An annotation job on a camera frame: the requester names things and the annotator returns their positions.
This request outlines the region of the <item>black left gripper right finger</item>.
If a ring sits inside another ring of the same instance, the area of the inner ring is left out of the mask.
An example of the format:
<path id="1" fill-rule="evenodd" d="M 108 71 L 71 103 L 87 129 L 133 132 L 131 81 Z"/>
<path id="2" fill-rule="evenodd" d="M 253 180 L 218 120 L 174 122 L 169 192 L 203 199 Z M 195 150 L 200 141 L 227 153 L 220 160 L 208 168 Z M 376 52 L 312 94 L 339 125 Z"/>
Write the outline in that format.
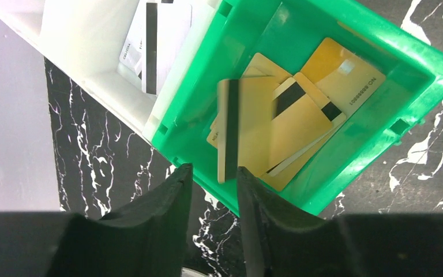
<path id="1" fill-rule="evenodd" d="M 443 214 L 344 214 L 325 220 L 239 167 L 247 276 L 443 276 Z"/>

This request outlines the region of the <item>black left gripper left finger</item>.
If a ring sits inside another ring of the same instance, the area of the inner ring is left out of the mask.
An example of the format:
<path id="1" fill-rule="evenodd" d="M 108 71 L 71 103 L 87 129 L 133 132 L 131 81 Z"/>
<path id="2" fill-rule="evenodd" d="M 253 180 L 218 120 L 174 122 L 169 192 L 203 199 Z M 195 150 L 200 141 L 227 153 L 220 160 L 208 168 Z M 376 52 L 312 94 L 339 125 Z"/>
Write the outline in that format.
<path id="1" fill-rule="evenodd" d="M 193 166 L 98 220 L 0 212 L 0 276 L 180 276 Z"/>

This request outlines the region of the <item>gold credit card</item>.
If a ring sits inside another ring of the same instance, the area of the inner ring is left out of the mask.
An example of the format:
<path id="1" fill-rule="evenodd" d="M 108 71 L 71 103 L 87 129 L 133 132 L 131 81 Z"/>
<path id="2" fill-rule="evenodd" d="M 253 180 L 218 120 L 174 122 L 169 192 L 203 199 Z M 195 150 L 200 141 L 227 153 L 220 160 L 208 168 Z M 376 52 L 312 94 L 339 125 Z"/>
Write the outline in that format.
<path id="1" fill-rule="evenodd" d="M 312 83 L 290 77 L 275 91 L 269 170 L 329 131 L 331 120 L 321 105 L 329 99 Z"/>

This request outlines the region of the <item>gold card with stripe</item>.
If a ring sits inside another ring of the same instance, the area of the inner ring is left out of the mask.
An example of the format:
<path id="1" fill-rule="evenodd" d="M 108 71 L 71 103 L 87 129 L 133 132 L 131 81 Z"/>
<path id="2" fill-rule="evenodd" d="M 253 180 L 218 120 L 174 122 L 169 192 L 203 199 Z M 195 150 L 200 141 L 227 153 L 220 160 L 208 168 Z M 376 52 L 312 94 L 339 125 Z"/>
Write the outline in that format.
<path id="1" fill-rule="evenodd" d="M 225 79 L 217 85 L 217 180 L 234 179 L 239 166 L 256 177 L 269 169 L 276 77 Z"/>

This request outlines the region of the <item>white printed card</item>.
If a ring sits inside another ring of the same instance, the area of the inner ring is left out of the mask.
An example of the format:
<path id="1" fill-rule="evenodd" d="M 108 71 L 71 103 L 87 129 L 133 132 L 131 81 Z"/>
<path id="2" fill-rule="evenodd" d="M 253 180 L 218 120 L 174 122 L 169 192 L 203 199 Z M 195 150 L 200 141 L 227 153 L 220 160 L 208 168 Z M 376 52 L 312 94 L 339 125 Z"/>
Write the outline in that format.
<path id="1" fill-rule="evenodd" d="M 141 23 L 132 23 L 127 33 L 119 61 L 142 79 L 142 31 Z"/>

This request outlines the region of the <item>white credit card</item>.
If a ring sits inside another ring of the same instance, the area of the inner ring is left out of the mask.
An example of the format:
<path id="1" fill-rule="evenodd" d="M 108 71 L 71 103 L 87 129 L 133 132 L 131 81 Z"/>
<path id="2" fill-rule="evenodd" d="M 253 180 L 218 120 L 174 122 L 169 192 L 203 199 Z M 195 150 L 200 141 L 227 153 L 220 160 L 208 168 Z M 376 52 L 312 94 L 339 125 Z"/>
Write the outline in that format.
<path id="1" fill-rule="evenodd" d="M 146 2 L 142 38 L 142 90 L 158 95 L 192 25 L 186 1 Z"/>

